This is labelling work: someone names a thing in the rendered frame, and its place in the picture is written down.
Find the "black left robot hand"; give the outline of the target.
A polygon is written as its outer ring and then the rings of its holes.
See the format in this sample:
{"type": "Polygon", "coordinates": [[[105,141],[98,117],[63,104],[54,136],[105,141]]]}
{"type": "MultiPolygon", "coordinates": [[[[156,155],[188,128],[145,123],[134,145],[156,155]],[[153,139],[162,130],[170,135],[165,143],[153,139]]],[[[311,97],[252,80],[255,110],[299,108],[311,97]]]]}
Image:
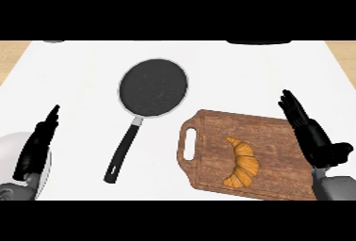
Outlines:
{"type": "Polygon", "coordinates": [[[26,176],[29,174],[40,174],[43,172],[58,126],[60,105],[57,104],[46,120],[36,125],[36,130],[24,145],[12,175],[17,181],[26,181],[26,176]]]}

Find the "dark appliance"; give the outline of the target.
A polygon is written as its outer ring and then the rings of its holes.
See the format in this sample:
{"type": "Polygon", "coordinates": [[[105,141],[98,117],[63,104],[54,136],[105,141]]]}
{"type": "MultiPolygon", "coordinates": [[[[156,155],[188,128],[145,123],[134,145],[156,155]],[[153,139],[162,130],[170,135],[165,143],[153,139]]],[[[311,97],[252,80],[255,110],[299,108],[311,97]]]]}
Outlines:
{"type": "Polygon", "coordinates": [[[244,45],[274,45],[290,43],[292,40],[228,40],[231,44],[244,44],[244,45]]]}

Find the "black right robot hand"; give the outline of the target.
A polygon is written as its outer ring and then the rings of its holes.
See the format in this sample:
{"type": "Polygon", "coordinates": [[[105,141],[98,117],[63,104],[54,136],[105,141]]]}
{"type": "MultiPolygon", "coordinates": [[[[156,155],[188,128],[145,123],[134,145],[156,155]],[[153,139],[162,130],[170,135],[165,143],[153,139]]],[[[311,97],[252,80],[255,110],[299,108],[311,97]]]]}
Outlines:
{"type": "Polygon", "coordinates": [[[354,146],[348,142],[333,143],[320,123],[308,116],[296,95],[283,90],[278,105],[295,129],[305,159],[318,169],[337,167],[348,162],[354,146]]]}

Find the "black frying pan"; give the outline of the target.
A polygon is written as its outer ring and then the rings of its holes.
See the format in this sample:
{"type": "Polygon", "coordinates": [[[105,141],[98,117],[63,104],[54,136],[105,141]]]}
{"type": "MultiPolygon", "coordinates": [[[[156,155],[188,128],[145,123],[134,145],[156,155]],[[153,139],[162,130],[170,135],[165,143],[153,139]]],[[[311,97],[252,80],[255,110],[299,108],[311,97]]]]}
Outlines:
{"type": "Polygon", "coordinates": [[[134,121],[111,158],[105,182],[117,182],[142,122],[170,113],[181,105],[188,92],[188,75],[179,64],[165,58],[139,62],[126,72],[119,85],[119,98],[134,121]]]}

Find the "brown wooden cutting board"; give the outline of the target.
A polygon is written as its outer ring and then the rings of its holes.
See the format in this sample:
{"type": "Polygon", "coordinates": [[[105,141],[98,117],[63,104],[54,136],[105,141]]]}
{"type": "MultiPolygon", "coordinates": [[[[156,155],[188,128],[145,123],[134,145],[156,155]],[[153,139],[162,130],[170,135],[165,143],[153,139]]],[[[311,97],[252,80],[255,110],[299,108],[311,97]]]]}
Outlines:
{"type": "Polygon", "coordinates": [[[244,114],[201,110],[181,126],[178,163],[200,190],[262,200],[315,198],[312,167],[305,160],[290,122],[244,114]],[[224,179],[235,168],[231,137],[246,141],[259,160],[252,186],[234,188],[224,179]]]}

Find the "golden croissant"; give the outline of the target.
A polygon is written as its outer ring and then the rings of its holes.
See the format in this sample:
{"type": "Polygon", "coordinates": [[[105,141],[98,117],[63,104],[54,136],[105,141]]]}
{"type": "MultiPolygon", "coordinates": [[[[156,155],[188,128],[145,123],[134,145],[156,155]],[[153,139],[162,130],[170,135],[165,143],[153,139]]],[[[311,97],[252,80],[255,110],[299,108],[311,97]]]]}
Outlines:
{"type": "Polygon", "coordinates": [[[233,188],[250,187],[259,173],[259,160],[250,144],[235,137],[227,137],[235,155],[235,166],[224,185],[233,188]]]}

